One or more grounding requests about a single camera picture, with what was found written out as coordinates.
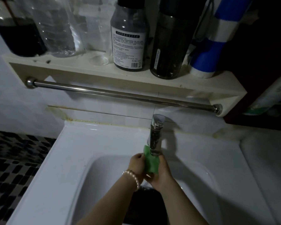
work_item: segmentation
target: hand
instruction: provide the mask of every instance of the hand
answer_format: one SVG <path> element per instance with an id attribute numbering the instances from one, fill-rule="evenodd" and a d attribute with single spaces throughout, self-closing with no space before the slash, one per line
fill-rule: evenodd
<path id="1" fill-rule="evenodd" d="M 143 171 L 145 170 L 145 154 L 139 153 L 131 157 L 128 170 L 131 170 L 138 178 L 139 183 L 143 182 Z"/>
<path id="2" fill-rule="evenodd" d="M 145 176 L 145 180 L 161 193 L 163 189 L 167 188 L 168 182 L 174 179 L 164 155 L 159 156 L 159 161 L 158 174 L 149 174 L 150 178 Z"/>

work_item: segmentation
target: wall shelf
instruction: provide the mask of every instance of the wall shelf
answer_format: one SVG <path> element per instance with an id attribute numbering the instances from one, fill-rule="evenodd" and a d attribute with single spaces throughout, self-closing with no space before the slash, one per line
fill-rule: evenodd
<path id="1" fill-rule="evenodd" d="M 97 54 L 92 52 L 69 58 L 56 58 L 51 55 L 19 57 L 7 53 L 2 58 L 22 82 L 25 82 L 28 76 L 40 80 L 45 80 L 48 76 L 52 76 L 53 79 L 64 76 L 64 78 L 75 78 L 77 82 L 84 83 L 86 79 L 93 82 L 92 79 L 104 77 L 113 84 L 119 85 L 120 88 L 121 82 L 129 81 L 134 85 L 139 85 L 139 88 L 143 88 L 146 92 L 157 90 L 160 92 L 159 96 L 174 95 L 185 101 L 191 97 L 198 97 L 208 99 L 212 105 L 221 103 L 223 105 L 221 116 L 227 114 L 247 93 L 229 71 L 219 72 L 210 79 L 200 79 L 187 74 L 187 66 L 183 66 L 180 77 L 164 80 L 152 75 L 148 67 L 141 72 L 127 72 L 114 64 L 92 66 L 89 60 Z"/>

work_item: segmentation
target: dark bottle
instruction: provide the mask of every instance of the dark bottle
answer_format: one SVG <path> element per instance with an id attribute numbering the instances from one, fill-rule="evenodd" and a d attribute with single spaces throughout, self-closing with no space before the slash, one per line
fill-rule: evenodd
<path id="1" fill-rule="evenodd" d="M 206 0 L 161 0 L 150 71 L 175 79 L 180 71 Z"/>
<path id="2" fill-rule="evenodd" d="M 22 57 L 34 57 L 47 51 L 28 15 L 15 1 L 0 0 L 0 35 L 10 51 Z"/>
<path id="3" fill-rule="evenodd" d="M 118 0 L 110 21 L 113 62 L 116 67 L 142 71 L 150 26 L 145 13 L 145 0 Z"/>

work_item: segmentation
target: faucet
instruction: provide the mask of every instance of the faucet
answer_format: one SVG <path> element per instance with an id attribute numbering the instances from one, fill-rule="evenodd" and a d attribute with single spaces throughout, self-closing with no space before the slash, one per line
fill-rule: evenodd
<path id="1" fill-rule="evenodd" d="M 164 126 L 165 116 L 154 114 L 151 121 L 150 136 L 147 140 L 150 153 L 153 156 L 161 155 L 161 129 Z"/>

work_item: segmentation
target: pearl bracelet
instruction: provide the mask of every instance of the pearl bracelet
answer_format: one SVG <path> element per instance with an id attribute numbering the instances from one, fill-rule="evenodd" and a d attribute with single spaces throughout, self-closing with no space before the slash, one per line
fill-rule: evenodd
<path id="1" fill-rule="evenodd" d="M 138 181 L 138 178 L 136 177 L 136 175 L 131 170 L 126 170 L 123 172 L 123 174 L 124 173 L 127 173 L 127 174 L 131 175 L 132 178 L 134 178 L 136 185 L 137 185 L 137 188 L 136 188 L 136 191 L 137 191 L 140 188 L 140 182 Z"/>

